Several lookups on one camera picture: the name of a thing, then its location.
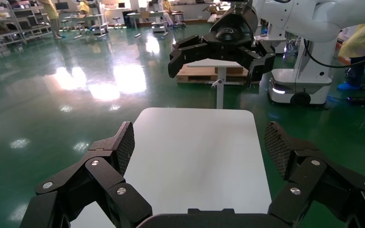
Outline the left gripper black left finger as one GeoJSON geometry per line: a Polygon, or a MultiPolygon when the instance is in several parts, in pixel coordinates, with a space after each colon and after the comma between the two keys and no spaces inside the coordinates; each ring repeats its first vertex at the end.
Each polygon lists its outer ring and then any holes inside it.
{"type": "Polygon", "coordinates": [[[115,136],[94,142],[81,160],[36,186],[21,227],[68,228],[93,202],[115,227],[139,226],[153,211],[124,178],[134,146],[131,122],[124,122],[115,136]]]}

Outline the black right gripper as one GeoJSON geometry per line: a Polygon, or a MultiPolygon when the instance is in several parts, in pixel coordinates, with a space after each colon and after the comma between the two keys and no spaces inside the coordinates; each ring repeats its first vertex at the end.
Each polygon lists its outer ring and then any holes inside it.
{"type": "Polygon", "coordinates": [[[231,7],[202,37],[190,36],[172,45],[168,75],[175,78],[183,65],[206,58],[235,61],[247,69],[246,88],[273,69],[275,48],[265,40],[256,40],[258,16],[251,2],[233,2],[231,7]]]}

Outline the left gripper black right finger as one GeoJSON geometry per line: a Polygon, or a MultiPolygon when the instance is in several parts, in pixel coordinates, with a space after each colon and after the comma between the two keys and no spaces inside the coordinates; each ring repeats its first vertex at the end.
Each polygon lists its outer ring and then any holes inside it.
{"type": "Polygon", "coordinates": [[[329,159],[310,141],[292,137],[269,122],[265,147],[286,185],[268,214],[299,226],[313,202],[324,205],[348,228],[365,228],[365,176],[329,159]]]}

